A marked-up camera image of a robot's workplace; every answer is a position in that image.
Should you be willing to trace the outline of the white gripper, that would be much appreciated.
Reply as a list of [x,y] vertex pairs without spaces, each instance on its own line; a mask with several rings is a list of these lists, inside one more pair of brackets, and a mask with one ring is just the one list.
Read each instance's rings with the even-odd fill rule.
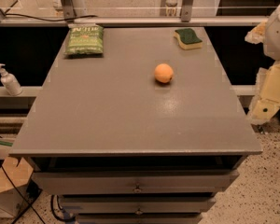
[[[261,22],[249,31],[245,41],[251,44],[263,43],[266,21]],[[253,99],[249,106],[247,119],[253,125],[269,122],[280,109],[280,61],[269,69],[259,70],[259,99]]]

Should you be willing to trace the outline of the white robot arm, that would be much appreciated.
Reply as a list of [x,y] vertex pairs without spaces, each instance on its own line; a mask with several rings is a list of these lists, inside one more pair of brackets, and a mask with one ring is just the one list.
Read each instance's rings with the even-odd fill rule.
[[274,60],[268,69],[260,68],[256,77],[255,95],[247,118],[253,125],[268,122],[280,109],[280,5],[268,20],[261,22],[245,36],[251,44],[263,44],[267,57]]

